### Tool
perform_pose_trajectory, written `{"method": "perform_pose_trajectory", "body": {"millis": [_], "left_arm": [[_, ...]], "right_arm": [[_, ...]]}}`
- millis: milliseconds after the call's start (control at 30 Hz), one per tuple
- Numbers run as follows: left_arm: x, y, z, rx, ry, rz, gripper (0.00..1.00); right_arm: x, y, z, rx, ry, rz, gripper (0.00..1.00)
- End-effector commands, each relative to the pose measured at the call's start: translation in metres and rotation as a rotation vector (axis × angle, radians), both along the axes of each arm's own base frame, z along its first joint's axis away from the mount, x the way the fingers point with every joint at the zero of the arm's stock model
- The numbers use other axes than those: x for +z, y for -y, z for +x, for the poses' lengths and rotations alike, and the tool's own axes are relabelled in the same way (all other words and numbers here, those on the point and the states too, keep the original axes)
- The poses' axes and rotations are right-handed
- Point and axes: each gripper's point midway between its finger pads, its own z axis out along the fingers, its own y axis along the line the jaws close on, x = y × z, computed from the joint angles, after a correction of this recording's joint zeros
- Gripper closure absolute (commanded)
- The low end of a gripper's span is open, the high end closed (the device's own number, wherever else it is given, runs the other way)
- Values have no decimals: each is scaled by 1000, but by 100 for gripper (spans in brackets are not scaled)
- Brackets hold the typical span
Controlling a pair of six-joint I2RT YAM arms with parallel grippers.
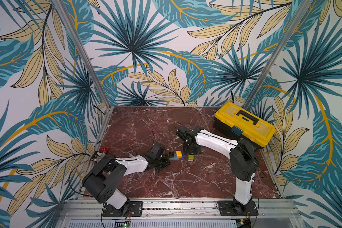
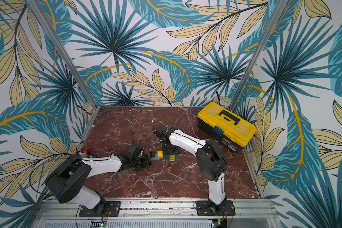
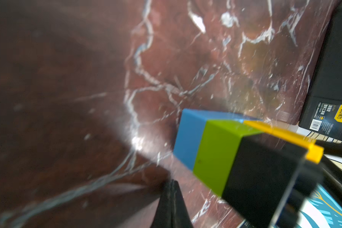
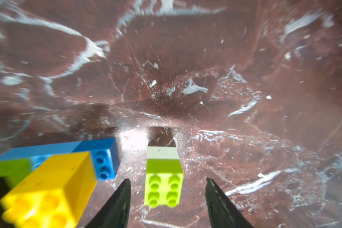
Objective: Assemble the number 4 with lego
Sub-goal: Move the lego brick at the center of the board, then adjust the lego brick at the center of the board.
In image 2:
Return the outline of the yellow lego brick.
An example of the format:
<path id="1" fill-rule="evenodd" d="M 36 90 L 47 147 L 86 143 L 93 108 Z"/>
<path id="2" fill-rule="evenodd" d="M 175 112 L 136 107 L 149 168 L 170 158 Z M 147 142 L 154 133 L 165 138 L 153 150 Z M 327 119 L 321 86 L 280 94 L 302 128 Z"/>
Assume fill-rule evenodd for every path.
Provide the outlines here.
<path id="1" fill-rule="evenodd" d="M 163 158 L 163 152 L 162 151 L 157 152 L 157 158 L 159 158 L 159 159 Z"/>

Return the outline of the long light blue lego brick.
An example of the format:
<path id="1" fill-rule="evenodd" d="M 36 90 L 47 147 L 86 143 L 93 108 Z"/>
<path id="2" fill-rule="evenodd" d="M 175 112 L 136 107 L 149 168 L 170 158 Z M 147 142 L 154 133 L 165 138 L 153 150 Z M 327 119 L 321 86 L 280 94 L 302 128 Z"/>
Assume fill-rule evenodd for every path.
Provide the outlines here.
<path id="1" fill-rule="evenodd" d="M 150 158 L 151 160 L 165 160 L 166 159 L 166 156 L 163 156 L 163 157 L 151 157 Z"/>

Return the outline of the green lego brick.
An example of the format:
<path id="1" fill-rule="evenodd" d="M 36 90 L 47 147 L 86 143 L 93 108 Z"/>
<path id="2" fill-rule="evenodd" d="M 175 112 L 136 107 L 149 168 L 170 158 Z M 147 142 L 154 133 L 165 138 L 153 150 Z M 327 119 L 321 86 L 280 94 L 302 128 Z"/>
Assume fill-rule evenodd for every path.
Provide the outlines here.
<path id="1" fill-rule="evenodd" d="M 175 161 L 175 155 L 174 155 L 174 154 L 171 154 L 171 155 L 170 155 L 170 161 L 171 161 L 171 162 L 174 162 L 174 161 Z"/>

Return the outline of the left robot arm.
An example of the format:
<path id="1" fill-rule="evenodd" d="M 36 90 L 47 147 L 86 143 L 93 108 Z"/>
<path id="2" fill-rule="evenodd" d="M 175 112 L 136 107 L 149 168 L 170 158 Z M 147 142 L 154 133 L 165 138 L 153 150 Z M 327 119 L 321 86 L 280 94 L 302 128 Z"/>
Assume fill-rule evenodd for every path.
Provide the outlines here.
<path id="1" fill-rule="evenodd" d="M 107 211 L 106 201 L 96 191 L 85 187 L 85 181 L 96 175 L 118 173 L 128 169 L 137 173 L 151 164 L 149 155 L 143 152 L 143 147 L 132 143 L 123 153 L 109 157 L 86 158 L 78 154 L 71 155 L 48 175 L 44 184 L 59 203 L 77 203 L 100 216 Z"/>

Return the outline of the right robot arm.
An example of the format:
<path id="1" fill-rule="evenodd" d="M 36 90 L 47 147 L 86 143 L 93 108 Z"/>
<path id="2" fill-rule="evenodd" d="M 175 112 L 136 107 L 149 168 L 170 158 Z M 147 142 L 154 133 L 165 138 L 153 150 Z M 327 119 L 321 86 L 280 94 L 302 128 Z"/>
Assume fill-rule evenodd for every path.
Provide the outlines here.
<path id="1" fill-rule="evenodd" d="M 222 208 L 227 201 L 224 184 L 227 159 L 218 144 L 194 138 L 176 127 L 160 126 L 154 129 L 154 134 L 164 153 L 183 149 L 196 157 L 200 172 L 208 180 L 210 205 Z"/>

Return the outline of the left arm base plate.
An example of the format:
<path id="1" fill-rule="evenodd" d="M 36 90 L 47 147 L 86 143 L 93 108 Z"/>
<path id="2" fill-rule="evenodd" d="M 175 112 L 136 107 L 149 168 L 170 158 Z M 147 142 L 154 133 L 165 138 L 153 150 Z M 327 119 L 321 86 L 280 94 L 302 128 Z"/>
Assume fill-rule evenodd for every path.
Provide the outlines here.
<path id="1" fill-rule="evenodd" d="M 81 206 L 80 217 L 118 217 L 121 201 L 101 201 L 93 209 Z"/>

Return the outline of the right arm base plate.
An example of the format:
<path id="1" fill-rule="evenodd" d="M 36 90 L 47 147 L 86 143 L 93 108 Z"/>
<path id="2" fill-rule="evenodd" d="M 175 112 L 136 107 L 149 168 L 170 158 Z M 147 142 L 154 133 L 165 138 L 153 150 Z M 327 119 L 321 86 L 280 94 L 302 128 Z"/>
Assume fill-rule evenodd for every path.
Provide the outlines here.
<path id="1" fill-rule="evenodd" d="M 235 207 L 232 201 L 224 200 L 216 205 L 210 200 L 196 201 L 196 211 L 198 216 L 235 216 Z"/>

